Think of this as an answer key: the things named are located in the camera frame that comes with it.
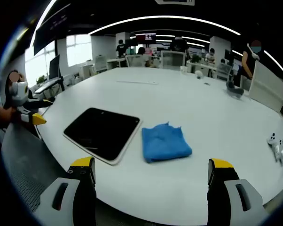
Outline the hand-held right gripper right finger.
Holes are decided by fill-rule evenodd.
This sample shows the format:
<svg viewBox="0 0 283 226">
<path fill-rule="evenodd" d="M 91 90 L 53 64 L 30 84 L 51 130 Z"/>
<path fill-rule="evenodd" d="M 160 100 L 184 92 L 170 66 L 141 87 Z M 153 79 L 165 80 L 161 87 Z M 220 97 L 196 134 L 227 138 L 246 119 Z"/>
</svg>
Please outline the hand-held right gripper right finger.
<svg viewBox="0 0 283 226">
<path fill-rule="evenodd" d="M 211 158 L 208 162 L 208 226 L 259 226 L 268 218 L 262 196 L 233 165 Z"/>
</svg>

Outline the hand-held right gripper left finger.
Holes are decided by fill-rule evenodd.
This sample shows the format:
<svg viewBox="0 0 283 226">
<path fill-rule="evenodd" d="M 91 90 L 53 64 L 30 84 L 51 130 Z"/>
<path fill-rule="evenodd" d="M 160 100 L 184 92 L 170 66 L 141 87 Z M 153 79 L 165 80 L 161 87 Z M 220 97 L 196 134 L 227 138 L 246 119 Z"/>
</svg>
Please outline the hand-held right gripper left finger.
<svg viewBox="0 0 283 226">
<path fill-rule="evenodd" d="M 95 161 L 74 161 L 63 178 L 57 178 L 40 195 L 34 216 L 42 226 L 95 226 Z"/>
</svg>

